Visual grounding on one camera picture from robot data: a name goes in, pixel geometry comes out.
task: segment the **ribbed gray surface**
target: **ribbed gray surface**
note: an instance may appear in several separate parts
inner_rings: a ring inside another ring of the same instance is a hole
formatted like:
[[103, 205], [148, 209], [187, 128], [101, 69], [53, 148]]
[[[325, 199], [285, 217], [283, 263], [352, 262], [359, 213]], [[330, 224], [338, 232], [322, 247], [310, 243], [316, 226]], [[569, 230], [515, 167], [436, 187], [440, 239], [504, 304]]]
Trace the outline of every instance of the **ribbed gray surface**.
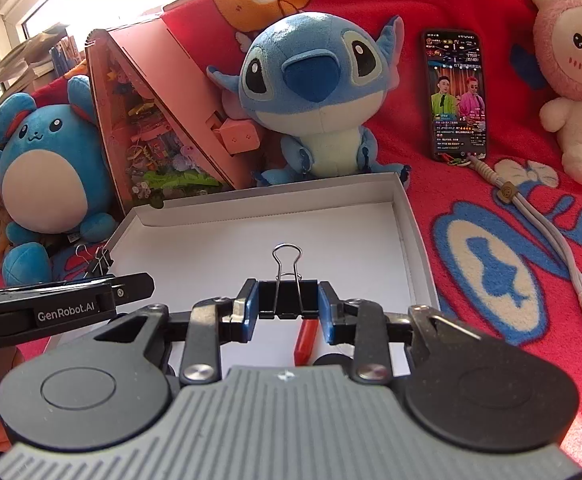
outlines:
[[339, 366], [234, 367], [221, 383], [184, 388], [158, 424], [116, 448], [59, 455], [17, 444], [0, 458], [4, 480], [561, 480], [577, 471], [557, 446], [516, 456], [449, 446], [387, 388], [355, 384]]

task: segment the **stitch's belly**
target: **stitch's belly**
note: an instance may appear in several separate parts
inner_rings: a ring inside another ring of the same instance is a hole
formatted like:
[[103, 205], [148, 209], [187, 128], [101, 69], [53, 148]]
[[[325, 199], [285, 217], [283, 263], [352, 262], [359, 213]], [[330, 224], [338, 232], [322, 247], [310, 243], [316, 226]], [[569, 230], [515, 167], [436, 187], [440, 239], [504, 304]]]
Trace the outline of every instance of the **stitch's belly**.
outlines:
[[70, 231], [88, 209], [78, 173], [65, 158], [47, 150], [18, 156], [4, 174], [1, 191], [11, 218], [37, 233]]
[[362, 135], [358, 128], [331, 134], [315, 134], [301, 137], [313, 155], [311, 173], [318, 178], [345, 176], [358, 172], [357, 150]]

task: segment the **red pen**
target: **red pen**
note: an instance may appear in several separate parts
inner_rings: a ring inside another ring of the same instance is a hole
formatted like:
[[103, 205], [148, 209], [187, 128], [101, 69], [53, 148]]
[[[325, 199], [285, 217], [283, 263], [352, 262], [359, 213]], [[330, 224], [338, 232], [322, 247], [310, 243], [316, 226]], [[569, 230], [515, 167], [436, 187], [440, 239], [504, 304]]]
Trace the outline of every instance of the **red pen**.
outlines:
[[319, 319], [302, 320], [302, 326], [298, 332], [295, 349], [293, 350], [295, 366], [306, 366], [309, 363], [319, 326]]

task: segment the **orange bear on blanket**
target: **orange bear on blanket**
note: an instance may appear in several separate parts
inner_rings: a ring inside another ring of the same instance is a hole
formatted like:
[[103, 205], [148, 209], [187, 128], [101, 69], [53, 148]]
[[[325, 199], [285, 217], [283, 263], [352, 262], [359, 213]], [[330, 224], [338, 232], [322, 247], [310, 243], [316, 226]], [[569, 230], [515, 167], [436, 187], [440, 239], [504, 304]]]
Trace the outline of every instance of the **orange bear on blanket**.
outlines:
[[309, 0], [213, 0], [218, 10], [237, 29], [235, 38], [246, 52], [257, 34], [286, 16], [301, 12]]

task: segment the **smartphone screen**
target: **smartphone screen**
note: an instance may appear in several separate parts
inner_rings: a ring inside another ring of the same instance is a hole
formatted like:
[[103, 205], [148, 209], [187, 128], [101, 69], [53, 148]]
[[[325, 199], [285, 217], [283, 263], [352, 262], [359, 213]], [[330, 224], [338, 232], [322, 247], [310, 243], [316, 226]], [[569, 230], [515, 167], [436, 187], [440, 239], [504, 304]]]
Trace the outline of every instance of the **smartphone screen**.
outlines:
[[433, 157], [484, 158], [487, 111], [478, 37], [461, 30], [430, 30], [424, 33], [424, 51]]

